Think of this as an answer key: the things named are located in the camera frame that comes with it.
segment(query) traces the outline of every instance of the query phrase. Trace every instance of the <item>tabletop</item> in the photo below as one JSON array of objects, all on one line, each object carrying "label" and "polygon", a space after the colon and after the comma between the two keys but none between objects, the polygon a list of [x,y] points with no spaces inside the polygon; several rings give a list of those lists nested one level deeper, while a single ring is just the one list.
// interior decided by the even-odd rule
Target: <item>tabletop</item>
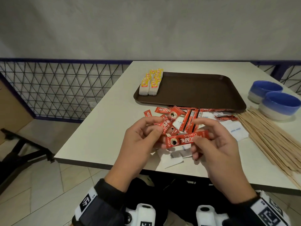
[{"label": "tabletop", "polygon": [[[143,117],[146,110],[150,109],[153,116],[160,115],[154,112],[155,105],[140,104],[133,98],[145,73],[149,69],[157,68],[163,68],[166,72],[227,76],[247,107],[258,107],[247,98],[254,81],[268,80],[281,84],[249,62],[134,61],[63,145],[55,159],[61,163],[110,169],[117,159],[126,129]],[[297,95],[287,87],[283,87],[284,92]],[[295,116],[294,121],[275,123],[299,140],[301,110],[298,110]],[[279,193],[283,193],[283,189],[299,191],[276,166],[270,163],[250,138],[239,141],[238,145],[242,167],[250,183],[259,187],[280,188]],[[165,169],[160,163],[158,154],[153,154],[144,169],[208,177],[202,164],[194,162],[192,158],[185,158],[183,163]]]}]

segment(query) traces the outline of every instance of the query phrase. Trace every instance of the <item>hand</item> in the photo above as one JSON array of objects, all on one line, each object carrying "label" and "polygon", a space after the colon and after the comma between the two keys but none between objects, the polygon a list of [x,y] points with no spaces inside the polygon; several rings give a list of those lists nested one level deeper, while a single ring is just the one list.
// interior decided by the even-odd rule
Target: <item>hand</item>
[{"label": "hand", "polygon": [[126,130],[117,160],[104,178],[107,183],[126,192],[131,181],[145,167],[163,132],[162,127],[152,124],[162,121],[161,117],[144,117]]},{"label": "hand", "polygon": [[209,118],[194,119],[195,124],[206,125],[211,140],[193,137],[192,157],[198,160],[204,154],[205,168],[213,185],[233,203],[241,203],[256,197],[248,182],[240,161],[237,141],[220,122]]}]

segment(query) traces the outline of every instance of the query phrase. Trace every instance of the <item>brown tray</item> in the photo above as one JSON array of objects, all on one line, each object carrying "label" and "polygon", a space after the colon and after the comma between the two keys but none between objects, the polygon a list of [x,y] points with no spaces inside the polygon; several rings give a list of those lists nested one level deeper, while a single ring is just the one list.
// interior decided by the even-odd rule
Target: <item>brown tray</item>
[{"label": "brown tray", "polygon": [[167,106],[246,110],[246,104],[230,78],[219,74],[164,72],[156,96],[140,96],[138,87],[134,99]]}]

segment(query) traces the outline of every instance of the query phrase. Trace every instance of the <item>blue and white bowl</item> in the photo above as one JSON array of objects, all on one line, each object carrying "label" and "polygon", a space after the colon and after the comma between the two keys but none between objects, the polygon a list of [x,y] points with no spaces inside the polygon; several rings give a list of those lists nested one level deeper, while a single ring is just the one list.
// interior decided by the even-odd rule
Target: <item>blue and white bowl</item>
[{"label": "blue and white bowl", "polygon": [[286,120],[301,107],[301,101],[287,93],[269,92],[259,104],[259,111],[274,120]]},{"label": "blue and white bowl", "polygon": [[281,92],[283,87],[277,83],[269,81],[255,81],[250,88],[248,98],[249,100],[260,103],[268,92]]}]

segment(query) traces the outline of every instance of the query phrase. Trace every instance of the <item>concrete wall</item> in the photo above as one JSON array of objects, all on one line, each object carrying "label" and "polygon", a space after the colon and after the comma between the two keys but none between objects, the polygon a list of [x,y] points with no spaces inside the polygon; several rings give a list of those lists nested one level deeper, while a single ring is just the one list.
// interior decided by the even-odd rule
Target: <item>concrete wall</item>
[{"label": "concrete wall", "polygon": [[300,60],[301,0],[1,0],[17,57]]}]

